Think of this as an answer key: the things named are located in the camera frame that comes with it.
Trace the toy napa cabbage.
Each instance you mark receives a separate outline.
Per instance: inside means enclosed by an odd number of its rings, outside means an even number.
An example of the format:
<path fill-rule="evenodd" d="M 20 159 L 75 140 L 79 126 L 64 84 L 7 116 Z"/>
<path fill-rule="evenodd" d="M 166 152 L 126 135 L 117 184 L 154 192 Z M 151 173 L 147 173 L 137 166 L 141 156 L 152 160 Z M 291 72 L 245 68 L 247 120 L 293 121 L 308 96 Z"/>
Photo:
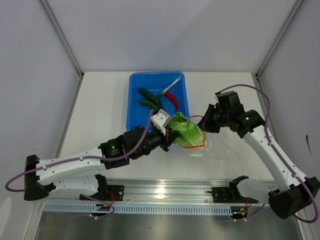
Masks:
<path fill-rule="evenodd" d="M 183 148 L 201 148 L 205 145 L 205 134 L 182 112 L 176 112 L 168 126 L 179 136 L 173 141 L 174 144 Z"/>

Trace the clear zip bag orange zipper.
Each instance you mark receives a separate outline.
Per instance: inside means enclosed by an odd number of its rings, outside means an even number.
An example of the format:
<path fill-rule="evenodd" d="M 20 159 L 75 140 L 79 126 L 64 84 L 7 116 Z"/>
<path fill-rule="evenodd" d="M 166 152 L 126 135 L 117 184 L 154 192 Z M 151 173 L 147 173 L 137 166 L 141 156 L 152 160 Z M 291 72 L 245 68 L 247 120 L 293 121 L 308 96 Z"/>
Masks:
<path fill-rule="evenodd" d="M 203 131 L 203 138 L 196 145 L 181 145 L 181 148 L 194 158 L 206 161 L 226 161 L 235 162 L 241 158 L 236 148 L 232 146 L 226 133 L 207 133 Z"/>

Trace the small green toy pepper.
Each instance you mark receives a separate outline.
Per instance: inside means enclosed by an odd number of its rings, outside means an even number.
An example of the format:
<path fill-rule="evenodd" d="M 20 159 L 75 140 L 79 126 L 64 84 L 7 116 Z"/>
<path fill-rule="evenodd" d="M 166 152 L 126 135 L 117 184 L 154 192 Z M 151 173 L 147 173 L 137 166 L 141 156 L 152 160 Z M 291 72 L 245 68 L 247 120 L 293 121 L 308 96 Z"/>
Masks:
<path fill-rule="evenodd" d="M 146 99 L 139 99 L 138 102 L 141 105 L 149 106 L 152 109 L 157 109 L 158 108 L 154 103 L 152 103 L 151 101 L 146 100 Z"/>

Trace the dark green toy cucumber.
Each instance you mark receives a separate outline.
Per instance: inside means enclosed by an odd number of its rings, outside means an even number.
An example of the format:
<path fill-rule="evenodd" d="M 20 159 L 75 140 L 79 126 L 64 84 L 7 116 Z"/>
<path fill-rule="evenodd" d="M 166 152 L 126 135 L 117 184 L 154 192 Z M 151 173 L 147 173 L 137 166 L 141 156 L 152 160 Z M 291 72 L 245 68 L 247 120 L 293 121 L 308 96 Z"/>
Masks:
<path fill-rule="evenodd" d="M 139 87 L 138 88 L 138 91 L 139 91 L 139 93 L 143 96 L 143 97 L 145 97 L 145 98 L 147 98 L 150 102 L 152 102 L 153 104 L 155 104 L 155 105 L 157 105 L 157 104 L 160 104 L 161 102 L 160 102 L 160 100 L 159 100 L 159 98 L 158 97 L 156 97 L 153 93 L 151 93 L 150 91 L 148 91 L 148 90 L 146 90 L 146 89 L 144 89 L 144 88 L 142 88 L 142 87 Z"/>

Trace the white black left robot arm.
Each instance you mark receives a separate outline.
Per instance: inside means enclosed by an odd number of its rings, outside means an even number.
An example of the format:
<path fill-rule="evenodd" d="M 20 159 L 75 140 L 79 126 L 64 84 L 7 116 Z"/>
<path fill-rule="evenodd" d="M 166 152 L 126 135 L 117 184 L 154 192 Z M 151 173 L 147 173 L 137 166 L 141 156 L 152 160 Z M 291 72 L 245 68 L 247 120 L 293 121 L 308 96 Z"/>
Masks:
<path fill-rule="evenodd" d="M 170 127 L 161 132 L 155 127 L 148 131 L 142 126 L 136 126 L 98 147 L 74 156 L 41 159 L 37 155 L 30 155 L 25 161 L 24 200 L 47 198 L 59 188 L 56 182 L 63 182 L 65 177 L 124 167 L 131 160 L 147 156 L 158 147 L 167 152 L 179 136 Z"/>

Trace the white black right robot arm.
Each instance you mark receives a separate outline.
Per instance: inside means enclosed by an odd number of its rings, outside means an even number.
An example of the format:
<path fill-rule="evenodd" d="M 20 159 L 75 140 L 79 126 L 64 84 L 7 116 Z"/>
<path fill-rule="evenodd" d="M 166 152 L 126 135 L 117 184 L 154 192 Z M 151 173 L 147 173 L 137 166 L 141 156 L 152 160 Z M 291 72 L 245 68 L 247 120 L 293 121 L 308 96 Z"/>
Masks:
<path fill-rule="evenodd" d="M 240 176 L 229 182 L 228 196 L 234 202 L 250 197 L 268 204 L 281 219 L 294 216 L 297 212 L 315 205 L 320 189 L 316 177 L 307 177 L 290 160 L 272 137 L 267 121 L 255 110 L 245 111 L 235 91 L 216 93 L 217 103 L 209 104 L 198 123 L 206 133 L 219 133 L 229 128 L 244 140 L 267 167 L 275 184 Z"/>

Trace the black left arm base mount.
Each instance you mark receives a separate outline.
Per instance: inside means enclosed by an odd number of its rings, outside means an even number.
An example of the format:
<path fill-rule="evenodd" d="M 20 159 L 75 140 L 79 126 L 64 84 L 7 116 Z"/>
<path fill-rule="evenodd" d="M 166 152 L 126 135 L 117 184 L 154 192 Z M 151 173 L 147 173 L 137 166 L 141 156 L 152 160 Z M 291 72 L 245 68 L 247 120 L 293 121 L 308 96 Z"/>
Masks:
<path fill-rule="evenodd" d="M 88 178 L 84 181 L 84 184 L 91 190 L 88 193 L 81 192 L 79 199 L 82 201 L 89 201 L 91 198 L 110 201 L 110 202 L 122 202 L 125 192 L 124 185 L 109 184 L 105 176 L 96 174 L 94 177 Z"/>

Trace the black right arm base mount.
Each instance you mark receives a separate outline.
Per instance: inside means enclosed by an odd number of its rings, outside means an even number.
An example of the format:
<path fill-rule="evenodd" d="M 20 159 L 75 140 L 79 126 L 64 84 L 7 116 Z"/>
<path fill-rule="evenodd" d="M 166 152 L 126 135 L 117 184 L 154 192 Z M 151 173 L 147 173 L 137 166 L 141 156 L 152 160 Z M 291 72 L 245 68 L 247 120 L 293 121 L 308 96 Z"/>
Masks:
<path fill-rule="evenodd" d="M 248 179 L 248 176 L 239 176 L 228 183 L 227 187 L 212 187 L 207 193 L 211 194 L 214 203 L 245 204 L 248 199 L 241 196 L 237 185 L 240 181 Z"/>

